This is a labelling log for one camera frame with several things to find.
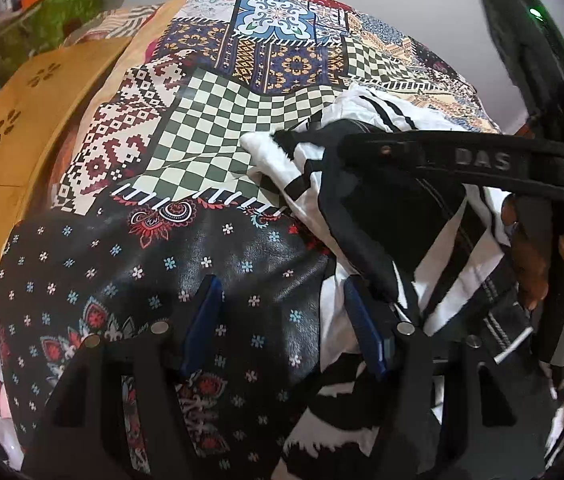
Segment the patchwork print fabric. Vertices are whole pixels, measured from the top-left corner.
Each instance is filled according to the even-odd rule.
[[[346,13],[307,0],[239,0],[235,32],[258,41],[339,42]]]
[[[176,18],[159,39],[153,57],[192,48],[198,54],[198,63],[214,66],[227,31],[227,23],[217,20]]]
[[[84,145],[62,176],[55,206],[86,213],[103,188],[142,172],[149,145],[183,77],[182,50],[127,70],[120,90],[98,107]]]
[[[277,202],[247,174],[239,133],[293,126],[350,80],[439,110],[468,130],[498,131],[475,88],[442,59],[345,4],[187,0],[151,62],[129,70],[98,109],[55,205],[84,214],[100,190],[127,178],[171,197],[222,184]]]
[[[278,205],[276,188],[262,189],[260,176],[248,174],[251,156],[239,145],[239,136],[296,126],[339,93],[315,86],[289,96],[261,96],[198,68],[188,88],[178,93],[153,156],[132,186],[175,200],[206,187],[221,187]]]
[[[260,94],[289,94],[313,85],[345,86],[341,43],[278,44],[234,36],[217,68]]]

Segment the yellow object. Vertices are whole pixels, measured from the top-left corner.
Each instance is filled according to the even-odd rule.
[[[0,90],[0,253],[45,187],[64,125],[129,42],[91,41],[35,56]]]

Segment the checkered fabric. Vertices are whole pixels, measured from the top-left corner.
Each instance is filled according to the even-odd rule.
[[[208,187],[239,191],[280,205],[277,189],[250,174],[251,156],[239,146],[244,132],[288,129],[331,104],[341,91],[305,88],[289,96],[261,96],[217,73],[197,68],[159,138],[135,189],[178,200]]]
[[[54,206],[86,214],[98,190],[141,173],[153,135],[161,134],[161,118],[174,103],[187,52],[126,71],[113,99],[93,115],[81,150],[62,175]]]
[[[366,46],[357,38],[344,38],[348,54],[348,75],[360,80],[421,82],[417,74],[405,65],[390,59],[378,50]]]

